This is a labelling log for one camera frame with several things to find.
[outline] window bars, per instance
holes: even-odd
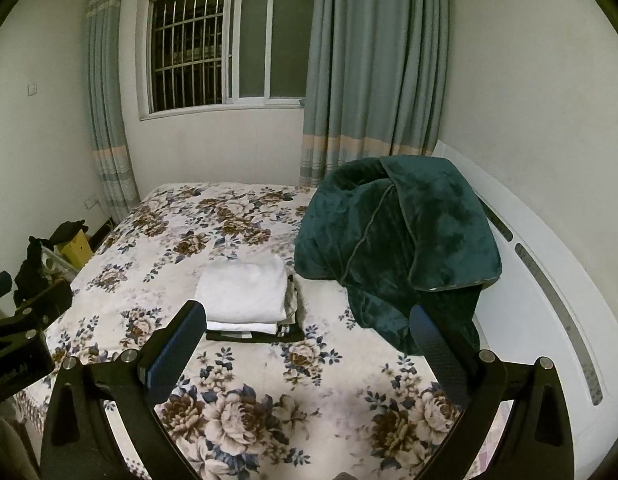
[[[224,0],[153,4],[153,111],[222,103]]]

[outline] stack of folded clothes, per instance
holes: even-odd
[[[206,338],[245,343],[295,342],[297,289],[277,254],[216,260],[202,270],[195,300],[206,312]]]

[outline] blue gripper pad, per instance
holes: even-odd
[[[206,330],[204,307],[187,301],[170,323],[156,330],[140,351],[138,378],[150,406],[165,402]]]
[[[445,396],[466,410],[471,402],[468,375],[438,327],[419,305],[411,309],[409,329],[413,341],[422,350],[422,355],[442,386]]]

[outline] white headboard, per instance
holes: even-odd
[[[444,143],[434,155],[454,163],[495,214],[503,272],[476,309],[486,343],[502,360],[554,361],[569,409],[575,478],[585,480],[618,436],[615,317],[575,256],[518,197]]]

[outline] curtain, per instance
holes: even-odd
[[[116,222],[139,202],[122,122],[119,21],[120,0],[89,0],[84,57],[89,133],[106,202]]]
[[[448,0],[315,0],[300,184],[364,156],[431,154]]]

